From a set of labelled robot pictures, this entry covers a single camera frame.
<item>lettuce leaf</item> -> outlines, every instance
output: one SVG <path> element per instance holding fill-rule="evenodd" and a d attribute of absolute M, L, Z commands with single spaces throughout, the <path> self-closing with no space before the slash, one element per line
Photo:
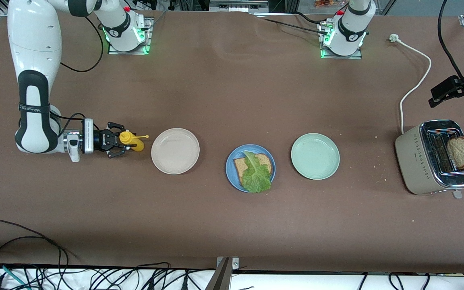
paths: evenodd
<path fill-rule="evenodd" d="M 271 187 L 269 169 L 266 164 L 260 165 L 259 158 L 252 152 L 244 151 L 244 162 L 248 168 L 243 173 L 243 187 L 251 193 L 259 193 Z"/>

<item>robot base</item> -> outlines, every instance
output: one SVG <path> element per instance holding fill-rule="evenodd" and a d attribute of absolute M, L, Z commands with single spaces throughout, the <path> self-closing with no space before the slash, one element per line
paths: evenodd
<path fill-rule="evenodd" d="M 118 55 L 147 55 L 149 54 L 149 47 L 151 45 L 151 35 L 153 33 L 153 17 L 140 17 L 140 27 L 144 28 L 137 32 L 138 36 L 146 39 L 144 42 L 139 44 L 136 48 L 131 51 L 122 52 L 116 50 L 112 45 L 108 47 L 108 54 L 118 54 Z"/>
<path fill-rule="evenodd" d="M 332 22 L 332 18 L 327 19 L 327 23 Z M 317 24 L 316 25 L 318 28 L 318 31 L 325 31 L 325 32 L 330 32 L 330 27 L 328 25 L 321 25 Z M 361 49 L 357 48 L 356 52 L 351 54 L 351 55 L 337 55 L 333 53 L 330 48 L 328 48 L 324 43 L 326 37 L 328 35 L 323 35 L 320 34 L 320 55 L 321 58 L 335 58 L 335 59 L 362 59 L 361 57 Z"/>

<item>white cable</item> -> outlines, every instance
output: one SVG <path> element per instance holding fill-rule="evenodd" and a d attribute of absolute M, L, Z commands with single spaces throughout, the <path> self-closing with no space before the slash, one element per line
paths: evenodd
<path fill-rule="evenodd" d="M 399 44 L 402 44 L 403 46 L 409 48 L 410 50 L 412 51 L 415 51 L 417 53 L 420 53 L 420 55 L 423 55 L 425 58 L 427 58 L 427 60 L 429 61 L 429 67 L 427 68 L 427 71 L 425 72 L 424 76 L 422 77 L 422 79 L 420 79 L 420 81 L 418 82 L 418 84 L 412 88 L 411 90 L 409 90 L 409 92 L 407 92 L 403 97 L 402 99 L 400 100 L 400 105 L 399 105 L 399 108 L 400 108 L 400 131 L 402 132 L 402 134 L 404 133 L 404 111 L 402 110 L 402 104 L 404 102 L 404 100 L 407 98 L 407 96 L 409 96 L 409 94 L 411 94 L 414 90 L 416 90 L 421 84 L 422 82 L 424 81 L 425 77 L 427 77 L 427 74 L 429 74 L 429 71 L 431 70 L 431 66 L 433 65 L 433 62 L 431 61 L 431 58 L 428 57 L 427 55 L 425 55 L 424 53 L 412 48 L 411 46 L 408 46 L 407 44 L 405 44 L 404 42 L 402 42 L 400 39 L 398 39 L 398 35 L 396 34 L 392 34 L 390 35 L 389 37 L 389 40 L 390 42 L 398 42 Z"/>

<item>toaster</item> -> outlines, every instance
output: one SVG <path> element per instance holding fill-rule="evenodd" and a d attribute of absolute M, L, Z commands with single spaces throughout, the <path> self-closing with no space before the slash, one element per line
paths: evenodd
<path fill-rule="evenodd" d="M 462 198 L 464 169 L 457 169 L 447 152 L 447 141 L 463 136 L 451 120 L 424 122 L 398 136 L 395 141 L 398 165 L 407 189 L 415 195 L 452 191 Z"/>

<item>light green plate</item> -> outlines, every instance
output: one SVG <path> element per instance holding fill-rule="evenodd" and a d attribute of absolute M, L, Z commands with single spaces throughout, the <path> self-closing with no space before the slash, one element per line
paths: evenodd
<path fill-rule="evenodd" d="M 327 136 L 309 133 L 298 138 L 291 148 L 291 161 L 304 177 L 322 180 L 339 167 L 339 150 Z"/>

